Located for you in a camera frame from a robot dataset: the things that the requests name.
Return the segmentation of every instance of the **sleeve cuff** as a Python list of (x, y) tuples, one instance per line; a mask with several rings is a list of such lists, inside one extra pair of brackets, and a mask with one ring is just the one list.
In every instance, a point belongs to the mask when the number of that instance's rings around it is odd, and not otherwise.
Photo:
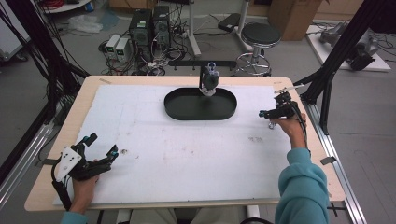
[(74, 212), (65, 212), (61, 224), (85, 224), (88, 223), (88, 218), (82, 214)]
[(294, 163), (311, 163), (311, 154), (308, 148), (297, 147), (288, 152), (288, 162), (290, 165)]

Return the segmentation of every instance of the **chair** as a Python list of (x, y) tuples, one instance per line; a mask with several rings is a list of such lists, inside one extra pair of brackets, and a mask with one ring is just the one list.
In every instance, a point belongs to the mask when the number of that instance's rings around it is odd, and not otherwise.
[(242, 29), (241, 38), (253, 47), (253, 52), (244, 53), (236, 59), (238, 62), (237, 71), (244, 71), (257, 77), (270, 77), (271, 66), (264, 57), (264, 49), (269, 49), (279, 43), (280, 32), (267, 24), (249, 23)]

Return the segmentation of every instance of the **floor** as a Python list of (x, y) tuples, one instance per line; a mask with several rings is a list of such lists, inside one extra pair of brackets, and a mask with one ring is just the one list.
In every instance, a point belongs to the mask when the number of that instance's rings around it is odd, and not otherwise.
[[(55, 20), (64, 26), (67, 18), (85, 12), (77, 9), (56, 16)], [(124, 33), (129, 21), (114, 19), (105, 7), (91, 15), (99, 19), (107, 17), (105, 30), (99, 34), (87, 35), (69, 32), (62, 36), (66, 48), (90, 74), (100, 75), (106, 70), (106, 61), (98, 46), (112, 34)], [(196, 27), (215, 28), (211, 17), (196, 19)], [(248, 18), (247, 21), (263, 21)], [(202, 60), (234, 60), (244, 50), (234, 35), (196, 36), (202, 51)], [(389, 42), (396, 45), (396, 38), (388, 35)], [(320, 63), (306, 39), (296, 42), (281, 42), (266, 51), (273, 67), (273, 77), (289, 77), (297, 81), (320, 68)], [(382, 59), (391, 60), (392, 68), (383, 72), (352, 72), (339, 70), (334, 78), (329, 116), (329, 132), (343, 164), (348, 180), (365, 215), (367, 223), (394, 223), (396, 220), (396, 56), (383, 50), (378, 52)], [(180, 67), (165, 67), (166, 76), (197, 76), (198, 70)], [(220, 70), (221, 76), (234, 75), (234, 71)], [(19, 139), (46, 103), (46, 81), (35, 68), (34, 63), (12, 60), (0, 67), (0, 162), (16, 146)], [(43, 150), (43, 156), (50, 144)], [(61, 212), (30, 213), (23, 208), (24, 201), (32, 188), (39, 167), (32, 166), (0, 211), (1, 223), (56, 223)], [(261, 216), (274, 221), (274, 206), (260, 206)], [(347, 212), (331, 211), (331, 223), (349, 223)], [(103, 223), (115, 223), (117, 212), (106, 211)], [(88, 213), (93, 223), (98, 212)]]

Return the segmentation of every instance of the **black oval tray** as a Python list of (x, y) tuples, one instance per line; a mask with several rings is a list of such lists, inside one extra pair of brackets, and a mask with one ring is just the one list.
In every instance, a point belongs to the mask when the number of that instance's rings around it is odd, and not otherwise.
[(179, 88), (169, 92), (163, 103), (169, 117), (179, 120), (228, 119), (237, 105), (235, 96), (222, 88), (212, 96), (204, 96), (198, 88)]

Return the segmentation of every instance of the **black stool seat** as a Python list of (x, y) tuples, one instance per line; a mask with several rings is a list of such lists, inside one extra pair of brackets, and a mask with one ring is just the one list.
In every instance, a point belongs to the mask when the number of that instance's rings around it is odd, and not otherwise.
[(250, 23), (244, 26), (241, 33), (242, 39), (251, 46), (271, 48), (276, 45), (281, 37), (280, 32), (267, 24)]

